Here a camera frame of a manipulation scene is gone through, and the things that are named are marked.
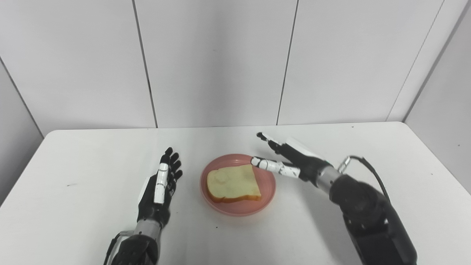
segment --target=black wire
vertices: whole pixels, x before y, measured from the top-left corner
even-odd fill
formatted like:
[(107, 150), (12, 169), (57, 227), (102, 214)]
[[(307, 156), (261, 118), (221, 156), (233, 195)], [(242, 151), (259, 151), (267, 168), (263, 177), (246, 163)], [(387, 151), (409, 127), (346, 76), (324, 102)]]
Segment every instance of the black wire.
[(110, 258), (111, 251), (113, 251), (114, 246), (116, 245), (116, 242), (118, 241), (118, 238), (120, 236), (120, 233), (118, 233), (110, 242), (110, 246), (108, 247), (108, 251), (106, 252), (106, 257), (105, 257), (105, 262), (103, 265), (106, 265), (108, 263), (108, 259)]
[(357, 157), (357, 156), (350, 156), (351, 159), (355, 159), (355, 160), (358, 160), (358, 162), (362, 163), (366, 168), (368, 168), (371, 173), (373, 173), (374, 177), (376, 178), (376, 180), (378, 181), (380, 187), (381, 187), (381, 190), (384, 194), (384, 196), (386, 197), (386, 199), (391, 202), (391, 200), (389, 199), (389, 195), (386, 191), (386, 188), (384, 187), (384, 184), (382, 183), (382, 180), (381, 178), (379, 177), (378, 173), (376, 172), (376, 170), (373, 168), (373, 166), (364, 158), (364, 157)]

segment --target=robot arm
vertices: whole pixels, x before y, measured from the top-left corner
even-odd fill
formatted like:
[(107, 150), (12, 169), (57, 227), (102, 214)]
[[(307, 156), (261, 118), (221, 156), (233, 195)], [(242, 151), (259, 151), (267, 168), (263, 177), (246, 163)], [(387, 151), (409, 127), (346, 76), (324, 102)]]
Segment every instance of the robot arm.
[[(252, 165), (289, 177), (311, 182), (339, 205), (345, 226), (365, 265), (415, 265), (417, 253), (373, 167), (364, 159), (347, 157), (339, 169), (316, 156), (299, 143), (288, 140), (280, 144), (273, 138), (257, 136), (292, 164), (253, 157)], [(343, 173), (351, 159), (357, 159), (377, 177), (381, 194), (367, 183), (358, 182)]]
[(138, 223), (133, 231), (119, 233), (110, 244), (105, 265), (120, 237), (129, 236), (119, 245), (111, 265), (155, 265), (159, 258), (160, 231), (170, 219), (170, 201), (182, 176), (178, 153), (168, 148), (162, 156), (157, 174), (147, 181), (139, 202)]

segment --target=bread crust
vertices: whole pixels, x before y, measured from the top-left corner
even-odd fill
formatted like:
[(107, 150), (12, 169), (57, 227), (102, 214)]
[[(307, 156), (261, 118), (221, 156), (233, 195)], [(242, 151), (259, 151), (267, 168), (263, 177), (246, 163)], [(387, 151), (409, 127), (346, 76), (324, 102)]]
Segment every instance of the bread crust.
[(208, 191), (209, 198), (212, 201), (216, 202), (216, 203), (220, 203), (220, 202), (232, 203), (232, 202), (238, 202), (238, 201), (241, 201), (241, 200), (255, 200), (255, 201), (262, 200), (261, 196), (256, 196), (256, 195), (244, 195), (244, 196), (240, 196), (240, 197), (237, 197), (237, 198), (216, 197), (216, 196), (211, 194), (211, 192), (208, 188), (208, 182), (206, 182), (206, 190)]

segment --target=black fingertip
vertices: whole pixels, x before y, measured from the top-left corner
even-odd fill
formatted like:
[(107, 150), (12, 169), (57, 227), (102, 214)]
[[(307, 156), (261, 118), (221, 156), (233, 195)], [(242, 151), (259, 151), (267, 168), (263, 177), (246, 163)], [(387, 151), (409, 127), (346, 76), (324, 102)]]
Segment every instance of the black fingertip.
[(167, 150), (165, 151), (165, 154), (166, 154), (167, 156), (171, 155), (172, 153), (173, 153), (172, 147), (167, 148)]
[(172, 157), (170, 157), (170, 163), (171, 164), (175, 163), (179, 157), (180, 155), (178, 153), (173, 154)]
[(175, 180), (178, 180), (180, 177), (183, 176), (183, 171), (181, 170), (178, 170), (176, 173), (175, 173)]
[(160, 163), (169, 164), (169, 163), (170, 163), (170, 156), (167, 155), (167, 154), (164, 154), (164, 155), (160, 158)]
[(173, 165), (172, 165), (172, 171), (175, 172), (179, 167), (181, 167), (181, 162), (180, 160), (175, 162)]
[(257, 137), (260, 138), (260, 139), (262, 139), (263, 141), (266, 141), (266, 140), (267, 140), (267, 138), (263, 135), (262, 132), (257, 133)]

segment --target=white bread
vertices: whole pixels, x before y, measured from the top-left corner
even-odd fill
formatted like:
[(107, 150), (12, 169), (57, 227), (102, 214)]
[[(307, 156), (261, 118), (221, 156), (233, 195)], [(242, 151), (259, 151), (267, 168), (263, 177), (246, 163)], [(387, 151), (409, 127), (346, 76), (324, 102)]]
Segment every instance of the white bread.
[(209, 172), (208, 194), (214, 202), (261, 200), (252, 165), (229, 166)]

